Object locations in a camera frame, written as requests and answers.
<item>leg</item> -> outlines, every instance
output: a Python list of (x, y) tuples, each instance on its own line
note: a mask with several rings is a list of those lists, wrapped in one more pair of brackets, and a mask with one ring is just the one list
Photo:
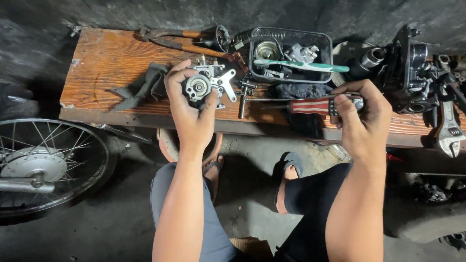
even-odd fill
[(351, 164), (338, 164), (322, 173), (287, 182), (286, 210), (304, 216), (275, 253), (275, 260), (328, 261), (325, 225), (330, 207), (350, 169)]
[[(176, 163), (166, 164), (157, 171), (155, 178), (152, 180), (151, 208), (156, 229), (165, 196), (175, 174), (175, 168)], [(204, 234), (199, 261), (227, 262), (233, 259), (236, 254), (237, 249), (230, 242), (220, 224), (204, 181)]]

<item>green and white toothbrush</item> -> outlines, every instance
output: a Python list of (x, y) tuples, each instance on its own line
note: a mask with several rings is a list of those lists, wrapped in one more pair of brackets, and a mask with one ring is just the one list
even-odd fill
[(292, 62), (292, 61), (276, 61), (268, 59), (257, 59), (254, 60), (254, 65), (257, 69), (265, 69), (270, 65), (284, 65), (292, 68), (309, 70), (309, 71), (319, 71), (319, 72), (337, 72), (337, 73), (346, 73), (350, 69), (347, 66), (338, 66), (338, 65), (327, 65), (319, 63), (304, 63), (304, 62)]

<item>flip-flop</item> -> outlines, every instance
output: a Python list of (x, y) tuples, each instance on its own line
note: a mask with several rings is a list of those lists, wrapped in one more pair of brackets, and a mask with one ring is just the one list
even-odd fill
[[(302, 159), (301, 157), (295, 153), (295, 152), (285, 152), (281, 158), (280, 162), (283, 164), (283, 167), (280, 169), (281, 171), (281, 176), (283, 177), (285, 175), (285, 170), (290, 166), (294, 166), (296, 170), (296, 174), (298, 175), (298, 178), (302, 178), (302, 172), (304, 171), (304, 168), (302, 166)], [(275, 199), (274, 199), (274, 207), (276, 208), (277, 206), (277, 200), (278, 200), (278, 191), (280, 189), (280, 184), (279, 183), (277, 187), (277, 191), (275, 192)]]
[(217, 167), (217, 171), (219, 172), (219, 175), (220, 175), (220, 171), (222, 170), (223, 168), (223, 164), (218, 162), (218, 161), (214, 161), (214, 162), (211, 162), (210, 164), (206, 165), (202, 171), (202, 176), (204, 177), (204, 181), (206, 182), (206, 185), (207, 185), (207, 189), (209, 189), (209, 192), (210, 192), (210, 200), (213, 201), (213, 184), (212, 184), (212, 181), (210, 181), (210, 179), (208, 179), (207, 177), (205, 177), (205, 175), (207, 174), (207, 172), (209, 172), (209, 170), (212, 169), (212, 167), (216, 166)]

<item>concrete wall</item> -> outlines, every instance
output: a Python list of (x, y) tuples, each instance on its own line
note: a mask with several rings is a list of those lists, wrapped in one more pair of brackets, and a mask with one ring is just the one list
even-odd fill
[(387, 44), (405, 23), (433, 52), (466, 52), (463, 0), (4, 0), (0, 3), (0, 79), (45, 93), (61, 90), (76, 45), (67, 25), (232, 32), (272, 26)]

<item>wooden workbench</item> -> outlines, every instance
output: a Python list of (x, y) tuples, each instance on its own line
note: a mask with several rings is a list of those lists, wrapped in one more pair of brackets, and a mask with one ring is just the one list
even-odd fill
[[(190, 39), (169, 37), (172, 41), (189, 42)], [(195, 61), (198, 54), (164, 48), (151, 42), (140, 41), (131, 31), (84, 28), (81, 32), (60, 99), (60, 118), (69, 121), (116, 124), (142, 127), (174, 128), (168, 100), (148, 101), (143, 106), (111, 111), (122, 98), (109, 89), (123, 87), (142, 75), (150, 62), (168, 66), (185, 59)], [(266, 94), (266, 88), (257, 90), (255, 97)], [(238, 119), (239, 101), (231, 103), (221, 98), (224, 110), (217, 110), (215, 130), (245, 135), (296, 137), (290, 131), (279, 110), (261, 110), (263, 103), (247, 103), (245, 118)], [(460, 114), (461, 127), (466, 129), (466, 117)], [(341, 131), (323, 122), (324, 140), (340, 141)], [(393, 113), (388, 145), (421, 147), (421, 138), (431, 132), (422, 115)]]

